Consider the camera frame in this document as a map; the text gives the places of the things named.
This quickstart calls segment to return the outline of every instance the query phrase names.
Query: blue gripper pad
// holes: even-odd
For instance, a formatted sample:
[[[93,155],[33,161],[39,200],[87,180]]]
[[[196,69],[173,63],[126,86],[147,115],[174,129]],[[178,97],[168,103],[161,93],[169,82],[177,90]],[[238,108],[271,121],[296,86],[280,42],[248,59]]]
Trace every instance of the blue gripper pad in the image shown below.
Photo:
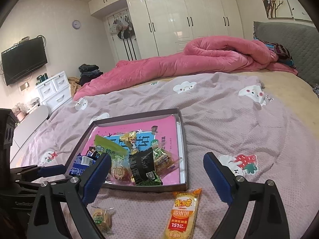
[[[63,164],[59,164],[59,165],[41,167],[41,169],[38,170],[38,175],[40,177],[46,178],[46,177],[64,174],[65,172],[66,172],[65,166]]]
[[[83,187],[82,202],[85,206],[95,201],[95,198],[98,195],[98,191],[100,190],[101,186],[105,182],[106,176],[108,175],[108,172],[111,169],[111,166],[112,166],[111,156],[108,154],[105,154],[104,158],[95,168],[95,171],[92,173],[92,175],[89,177],[89,179],[87,180],[87,182],[85,183]]]
[[[206,153],[204,155],[204,169],[213,183],[219,197],[221,198],[221,201],[226,202],[230,206],[233,201],[231,186],[218,167],[218,165],[221,167],[223,166],[214,155],[210,156],[210,154],[213,153]]]

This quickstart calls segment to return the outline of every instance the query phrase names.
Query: drawer handle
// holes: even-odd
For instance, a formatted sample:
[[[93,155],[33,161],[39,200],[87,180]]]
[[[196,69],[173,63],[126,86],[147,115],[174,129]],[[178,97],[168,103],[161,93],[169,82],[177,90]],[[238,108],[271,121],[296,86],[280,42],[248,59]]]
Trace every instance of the drawer handle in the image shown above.
[[[63,98],[64,98],[64,95],[62,95],[60,98],[56,99],[56,101],[58,102],[58,101],[62,100]]]

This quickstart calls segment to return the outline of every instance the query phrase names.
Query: tray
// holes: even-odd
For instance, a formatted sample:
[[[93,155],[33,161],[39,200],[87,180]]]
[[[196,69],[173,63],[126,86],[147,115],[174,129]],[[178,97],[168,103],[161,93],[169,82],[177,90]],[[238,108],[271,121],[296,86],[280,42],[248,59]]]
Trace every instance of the tray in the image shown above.
[[[183,158],[183,161],[180,163],[179,169],[175,172],[179,172],[179,183],[167,184],[162,186],[130,186],[130,185],[119,185],[119,184],[109,184],[104,183],[103,188],[111,188],[124,191],[141,191],[141,192],[167,192],[167,191],[185,191],[188,189],[188,175],[187,175],[187,154],[185,146],[185,135],[184,135],[184,126],[181,116],[181,112],[178,108],[166,109],[152,112],[143,112],[131,115],[124,115],[119,117],[113,117],[108,119],[96,120],[91,123],[89,128],[85,131],[70,157],[68,158],[65,166],[67,168],[66,176],[69,177],[69,172],[72,168],[73,162],[78,154],[87,150],[87,143],[90,143],[92,136],[94,135],[94,130],[96,127],[112,127],[116,126],[121,127],[121,125],[141,123],[147,121],[159,121],[160,119],[167,118],[169,116],[174,116],[176,119],[176,130],[177,130],[177,150],[178,155]],[[169,180],[169,175],[163,179],[163,183],[167,183]]]

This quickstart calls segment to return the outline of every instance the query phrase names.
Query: wall-mounted tv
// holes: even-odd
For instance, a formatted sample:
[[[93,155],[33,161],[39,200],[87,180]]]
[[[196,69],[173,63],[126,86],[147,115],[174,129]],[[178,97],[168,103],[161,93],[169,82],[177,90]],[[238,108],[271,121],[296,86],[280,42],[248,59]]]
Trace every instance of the wall-mounted tv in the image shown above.
[[[47,63],[43,39],[24,41],[1,53],[5,83],[8,86]]]

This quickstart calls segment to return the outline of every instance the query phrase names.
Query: pink book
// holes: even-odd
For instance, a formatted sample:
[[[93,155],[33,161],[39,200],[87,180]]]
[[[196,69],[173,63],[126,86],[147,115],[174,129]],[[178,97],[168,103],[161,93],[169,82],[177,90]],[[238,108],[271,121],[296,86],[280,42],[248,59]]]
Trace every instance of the pink book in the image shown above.
[[[81,155],[85,156],[90,147],[94,147],[95,135],[103,136],[120,146],[129,148],[120,140],[120,136],[130,131],[137,132],[136,145],[140,151],[146,150],[151,146],[153,140],[159,141],[159,146],[172,154],[178,156],[177,127],[176,119],[173,115],[163,119],[156,119],[140,123],[95,127],[88,139]],[[179,168],[171,172],[162,179],[163,185],[172,185],[180,183]]]

